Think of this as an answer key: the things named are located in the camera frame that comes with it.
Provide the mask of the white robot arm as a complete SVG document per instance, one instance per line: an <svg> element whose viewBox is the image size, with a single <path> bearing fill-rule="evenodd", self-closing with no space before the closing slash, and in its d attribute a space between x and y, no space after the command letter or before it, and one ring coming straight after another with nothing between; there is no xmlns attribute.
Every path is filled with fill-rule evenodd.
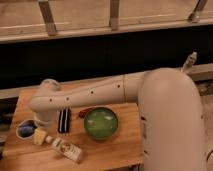
<svg viewBox="0 0 213 171"><path fill-rule="evenodd" d="M141 116L144 171L207 171L202 103L185 72L160 68L62 91L44 80L29 106L45 125L63 108L135 103Z"/></svg>

